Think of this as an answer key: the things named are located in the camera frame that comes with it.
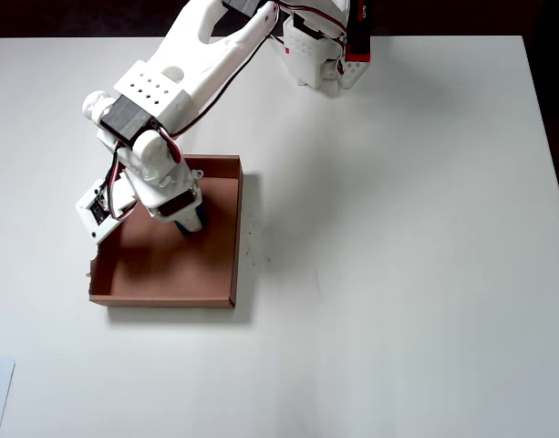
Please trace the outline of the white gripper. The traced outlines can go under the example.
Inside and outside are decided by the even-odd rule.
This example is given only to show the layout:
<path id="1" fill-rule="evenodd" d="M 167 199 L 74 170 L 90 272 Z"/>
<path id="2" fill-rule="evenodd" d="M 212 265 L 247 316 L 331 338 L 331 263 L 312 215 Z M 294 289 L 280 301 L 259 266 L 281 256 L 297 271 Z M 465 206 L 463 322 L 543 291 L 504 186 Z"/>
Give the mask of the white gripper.
<path id="1" fill-rule="evenodd" d="M 136 178 L 136 194 L 151 218 L 174 222 L 183 235 L 199 232 L 208 223 L 202 207 L 202 190 L 198 180 L 201 170 L 174 167 L 165 185 L 153 185 Z"/>

